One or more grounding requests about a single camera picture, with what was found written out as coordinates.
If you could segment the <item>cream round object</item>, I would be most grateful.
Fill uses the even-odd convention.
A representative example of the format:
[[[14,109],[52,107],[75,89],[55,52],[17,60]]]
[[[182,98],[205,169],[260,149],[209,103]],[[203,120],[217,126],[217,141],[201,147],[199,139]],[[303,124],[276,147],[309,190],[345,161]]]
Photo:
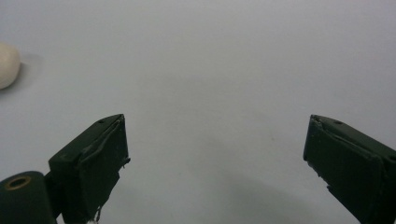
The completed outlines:
[[[21,67],[19,51],[8,44],[0,42],[0,90],[13,84]]]

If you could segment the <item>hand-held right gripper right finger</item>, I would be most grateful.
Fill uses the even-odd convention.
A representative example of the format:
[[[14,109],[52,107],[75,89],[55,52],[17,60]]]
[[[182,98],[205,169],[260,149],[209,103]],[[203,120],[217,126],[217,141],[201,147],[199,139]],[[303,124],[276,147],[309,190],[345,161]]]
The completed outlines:
[[[396,150],[342,121],[313,115],[303,158],[361,224],[396,222]]]

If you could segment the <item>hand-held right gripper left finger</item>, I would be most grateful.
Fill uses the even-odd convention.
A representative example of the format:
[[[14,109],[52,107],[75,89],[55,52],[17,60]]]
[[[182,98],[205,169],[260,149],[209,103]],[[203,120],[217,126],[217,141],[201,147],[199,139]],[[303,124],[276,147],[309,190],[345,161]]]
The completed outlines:
[[[71,224],[94,219],[129,161],[125,117],[96,121],[49,159],[53,213]]]

